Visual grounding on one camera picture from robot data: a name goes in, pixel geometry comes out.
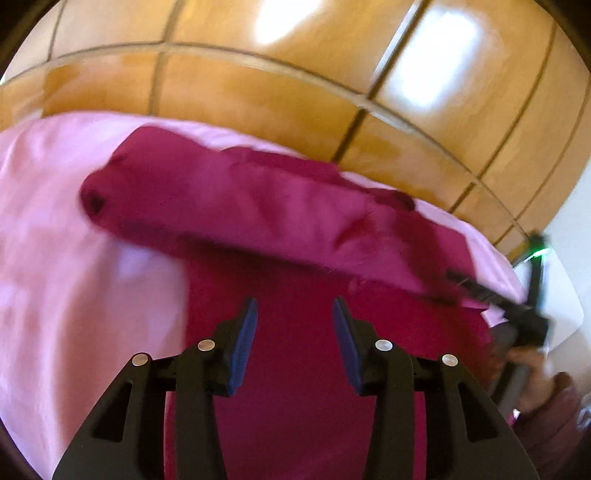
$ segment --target pink bedsheet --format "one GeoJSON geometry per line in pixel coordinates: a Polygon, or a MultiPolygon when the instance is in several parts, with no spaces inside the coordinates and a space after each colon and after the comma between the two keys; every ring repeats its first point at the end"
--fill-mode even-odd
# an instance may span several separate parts
{"type": "MultiPolygon", "coordinates": [[[[84,178],[145,124],[217,150],[294,154],[227,129],[113,113],[68,113],[0,134],[0,417],[44,479],[133,353],[158,358],[183,346],[180,263],[99,231],[77,198],[84,178]]],[[[476,229],[426,202],[417,209],[464,234],[482,283],[522,296],[509,263],[476,229]]],[[[491,311],[486,319],[500,321],[491,311]]]]}

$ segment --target white wall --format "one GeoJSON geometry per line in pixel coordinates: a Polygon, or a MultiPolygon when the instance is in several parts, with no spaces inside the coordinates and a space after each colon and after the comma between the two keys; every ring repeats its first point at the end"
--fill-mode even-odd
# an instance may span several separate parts
{"type": "Polygon", "coordinates": [[[551,354],[556,370],[574,376],[579,388],[591,390],[591,164],[587,164],[545,233],[564,265],[583,306],[583,326],[551,354]]]}

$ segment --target folded magenta fabric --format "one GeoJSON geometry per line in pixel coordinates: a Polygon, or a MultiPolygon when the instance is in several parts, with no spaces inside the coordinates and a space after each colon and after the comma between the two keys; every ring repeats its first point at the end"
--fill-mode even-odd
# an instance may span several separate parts
{"type": "MultiPolygon", "coordinates": [[[[482,309],[466,307],[444,278],[448,268],[475,275],[465,238],[419,215],[400,192],[357,186],[331,164],[216,152],[140,127],[80,196],[101,228],[183,259],[186,345],[234,317],[246,296],[258,300],[244,384],[236,397],[215,400],[230,478],[362,477],[374,399],[347,384],[332,327],[336,296],[410,354],[451,352],[484,375],[482,309]]],[[[419,394],[416,407],[418,480],[426,457],[419,394]]]]}

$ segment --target green light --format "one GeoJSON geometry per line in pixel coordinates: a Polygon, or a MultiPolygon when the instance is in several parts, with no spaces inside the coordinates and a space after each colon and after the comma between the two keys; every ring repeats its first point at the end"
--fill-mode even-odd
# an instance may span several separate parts
{"type": "Polygon", "coordinates": [[[545,247],[542,248],[540,250],[538,250],[537,252],[532,253],[529,257],[527,257],[524,262],[528,262],[530,261],[532,258],[537,258],[537,257],[541,257],[542,255],[548,254],[550,253],[550,247],[545,247]]]}

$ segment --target metal screw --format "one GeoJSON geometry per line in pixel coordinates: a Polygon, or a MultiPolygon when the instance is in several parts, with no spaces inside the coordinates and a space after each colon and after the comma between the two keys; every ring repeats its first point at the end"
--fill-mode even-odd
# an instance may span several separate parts
{"type": "Polygon", "coordinates": [[[131,363],[133,363],[136,367],[141,367],[142,365],[148,363],[148,355],[145,353],[138,353],[131,359],[131,363]]]}
{"type": "Polygon", "coordinates": [[[457,357],[450,353],[446,353],[442,356],[441,361],[448,367],[455,367],[458,363],[457,357]]]}
{"type": "Polygon", "coordinates": [[[210,350],[213,350],[215,346],[216,342],[213,340],[201,340],[197,344],[197,348],[199,348],[202,352],[209,352],[210,350]]]}
{"type": "Polygon", "coordinates": [[[382,352],[389,352],[394,345],[390,340],[378,340],[375,342],[375,347],[382,352]]]}

